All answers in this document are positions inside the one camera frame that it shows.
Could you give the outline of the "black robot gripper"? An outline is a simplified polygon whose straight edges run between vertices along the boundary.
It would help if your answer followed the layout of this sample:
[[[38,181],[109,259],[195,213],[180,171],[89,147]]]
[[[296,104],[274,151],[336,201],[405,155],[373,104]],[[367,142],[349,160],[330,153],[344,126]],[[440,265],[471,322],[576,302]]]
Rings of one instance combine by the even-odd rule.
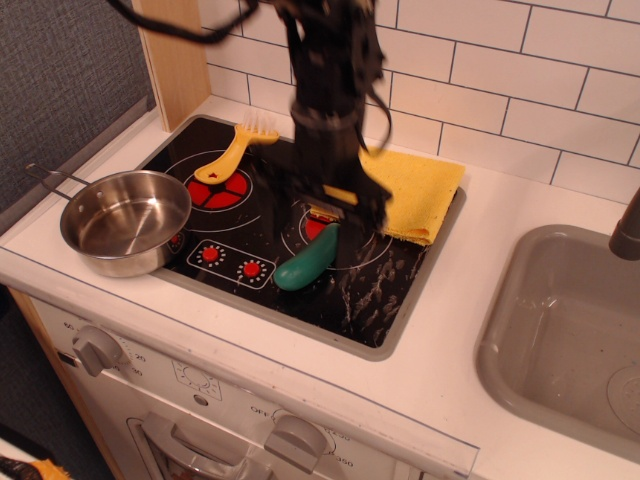
[[[292,142],[251,148],[265,236],[271,243],[280,239],[294,201],[317,201],[340,218],[335,267],[357,267],[368,244],[380,235],[391,198],[360,162],[364,109],[339,116],[294,107],[291,116]]]

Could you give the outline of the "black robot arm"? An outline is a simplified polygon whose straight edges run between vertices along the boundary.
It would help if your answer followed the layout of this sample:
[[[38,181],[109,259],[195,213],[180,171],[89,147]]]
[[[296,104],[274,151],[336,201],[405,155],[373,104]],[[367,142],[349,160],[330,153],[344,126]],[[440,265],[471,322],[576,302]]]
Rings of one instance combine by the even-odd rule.
[[[280,231],[282,204],[304,200],[340,221],[336,265],[345,268],[386,221],[390,193],[365,173],[360,155],[366,100],[384,55],[372,1],[276,1],[296,80],[293,143],[255,148],[267,217]]]

